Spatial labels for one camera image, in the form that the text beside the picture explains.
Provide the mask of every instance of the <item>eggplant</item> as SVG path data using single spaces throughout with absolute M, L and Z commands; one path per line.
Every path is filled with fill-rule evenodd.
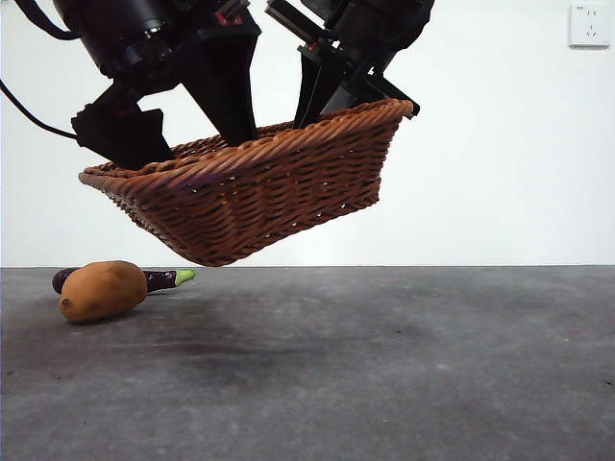
M 59 270 L 51 279 L 51 286 L 58 294 L 62 293 L 64 281 L 68 279 L 79 267 L 68 267 Z M 147 292 L 151 293 L 166 288 L 176 288 L 187 280 L 194 279 L 194 271 L 191 269 L 176 269 L 175 271 L 143 271 L 147 281 Z

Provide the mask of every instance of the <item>gray concrete floor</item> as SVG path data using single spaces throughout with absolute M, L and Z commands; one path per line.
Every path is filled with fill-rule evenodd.
M 76 327 L 2 271 L 22 460 L 615 460 L 615 268 L 202 269 Z

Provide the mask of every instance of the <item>wicker basket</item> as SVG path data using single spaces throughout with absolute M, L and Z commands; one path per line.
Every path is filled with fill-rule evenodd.
M 377 202 L 389 143 L 411 110 L 409 101 L 378 101 L 301 130 L 262 128 L 238 147 L 215 136 L 139 171 L 107 163 L 79 179 L 177 254 L 221 266 Z

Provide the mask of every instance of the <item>robotic arm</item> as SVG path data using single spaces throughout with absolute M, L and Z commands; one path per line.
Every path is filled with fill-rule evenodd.
M 81 146 L 128 169 L 173 158 L 162 112 L 141 111 L 148 94 L 184 85 L 230 145 L 257 136 L 250 64 L 260 29 L 247 0 L 54 0 L 68 27 L 36 0 L 15 0 L 55 38 L 80 38 L 112 85 L 73 119 Z M 384 97 L 409 99 L 383 71 L 430 19 L 433 0 L 302 0 L 310 21 L 284 0 L 267 12 L 302 38 L 303 79 L 295 127 L 320 113 Z

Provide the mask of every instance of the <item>white wall socket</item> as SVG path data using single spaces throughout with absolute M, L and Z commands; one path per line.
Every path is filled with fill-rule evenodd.
M 611 2 L 573 3 L 570 6 L 570 46 L 609 46 L 613 24 Z

